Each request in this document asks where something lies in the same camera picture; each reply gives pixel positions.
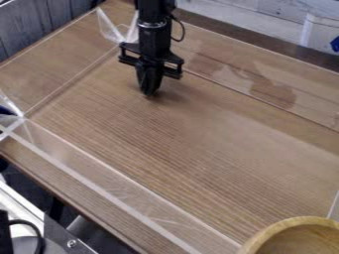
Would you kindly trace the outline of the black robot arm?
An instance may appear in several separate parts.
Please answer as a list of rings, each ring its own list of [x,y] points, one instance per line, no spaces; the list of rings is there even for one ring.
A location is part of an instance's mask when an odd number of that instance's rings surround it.
[[[134,67],[140,91],[150,96],[164,76],[181,77],[184,60],[170,52],[170,41],[181,42],[185,35],[172,37],[172,22],[182,27],[172,14],[176,0],[134,0],[134,9],[137,42],[118,44],[118,61]]]

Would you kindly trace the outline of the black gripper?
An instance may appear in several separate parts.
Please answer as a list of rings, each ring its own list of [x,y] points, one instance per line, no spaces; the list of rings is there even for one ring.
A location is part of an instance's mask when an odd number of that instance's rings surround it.
[[[184,60],[172,52],[156,58],[148,57],[140,52],[137,43],[122,42],[118,44],[118,48],[118,61],[134,66],[137,84],[144,94],[153,94],[156,92],[161,84],[162,75],[174,79],[181,78]]]

